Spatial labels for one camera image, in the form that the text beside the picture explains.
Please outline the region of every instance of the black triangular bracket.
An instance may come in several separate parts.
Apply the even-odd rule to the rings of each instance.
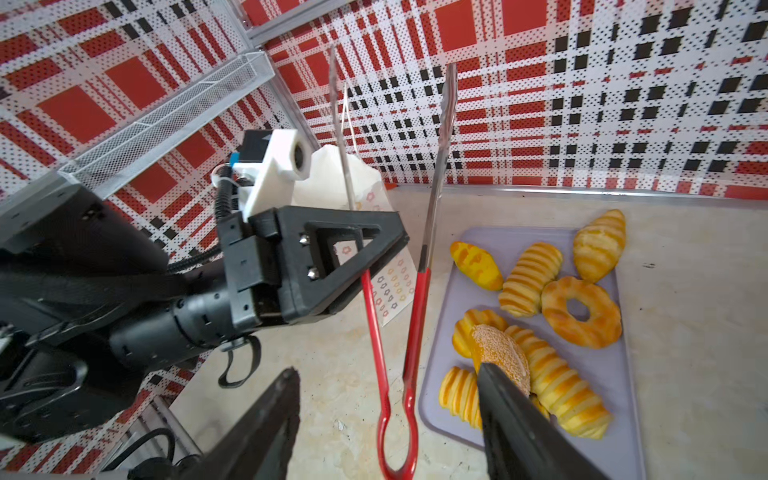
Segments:
[[[362,289],[363,272],[378,273],[409,240],[396,212],[282,207],[276,219],[281,237],[277,256],[280,270],[287,273],[278,296],[287,323],[313,322],[341,311]],[[360,230],[370,243],[339,265],[333,245],[355,240]]]

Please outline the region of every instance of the croissant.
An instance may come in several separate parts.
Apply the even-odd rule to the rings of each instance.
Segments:
[[[451,245],[451,258],[458,269],[469,279],[486,290],[501,290],[504,283],[491,254],[480,247],[464,242]]]
[[[549,243],[534,243],[520,256],[498,295],[502,310],[533,316],[541,310],[541,291],[558,275],[563,254]]]
[[[531,330],[510,326],[505,333],[528,357],[531,391],[547,411],[557,416],[563,430],[577,437],[603,438],[613,416],[578,372],[569,367],[548,343],[536,338]]]
[[[576,233],[574,264],[582,279],[596,283],[616,267],[627,242],[621,210],[609,210]]]
[[[453,348],[456,352],[466,358],[472,357],[470,349],[472,341],[472,328],[475,325],[490,325],[503,332],[507,329],[507,322],[493,310],[469,310],[464,314],[464,318],[456,322],[453,333]]]
[[[458,415],[473,428],[481,429],[478,379],[474,372],[453,367],[440,385],[440,406]]]

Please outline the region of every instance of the red tong handle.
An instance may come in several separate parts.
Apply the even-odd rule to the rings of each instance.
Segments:
[[[362,291],[366,300],[368,313],[368,328],[371,333],[371,345],[373,347],[373,361],[376,364],[376,378],[379,380],[379,396],[382,412],[379,416],[379,431],[376,438],[376,448],[379,452],[379,467],[384,478],[388,480],[410,480],[416,471],[416,460],[419,457],[419,427],[416,424],[416,380],[419,376],[419,357],[422,350],[422,334],[424,333],[424,316],[427,310],[427,296],[429,294],[429,277],[432,271],[428,268],[416,276],[416,288],[413,298],[413,310],[411,311],[411,326],[408,331],[408,346],[406,350],[406,363],[402,369],[402,382],[404,386],[402,394],[402,407],[406,411],[409,426],[409,446],[406,462],[398,470],[393,470],[386,462],[384,456],[384,434],[392,414],[389,404],[389,381],[386,375],[384,362],[384,347],[382,345],[379,322],[376,320],[376,305],[373,301],[373,285],[370,272],[362,275]]]

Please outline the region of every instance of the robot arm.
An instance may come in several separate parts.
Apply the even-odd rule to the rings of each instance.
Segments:
[[[293,181],[309,173],[305,151],[293,131],[247,133],[234,170],[253,186],[220,182],[223,257],[183,274],[55,172],[3,204],[0,322],[11,341],[0,353],[0,432],[40,442],[95,427],[133,403],[147,372],[217,346],[248,343],[257,358],[250,334],[342,310],[362,273],[381,269],[408,237],[397,213],[286,206]],[[339,265],[333,245],[359,231],[371,242]]]

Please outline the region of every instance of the ring donut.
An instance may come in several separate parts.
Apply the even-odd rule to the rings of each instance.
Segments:
[[[589,320],[580,322],[568,312],[571,299],[587,306]],[[544,288],[541,312],[559,336],[579,346],[601,349],[621,336],[621,311],[608,293],[601,286],[572,276]]]

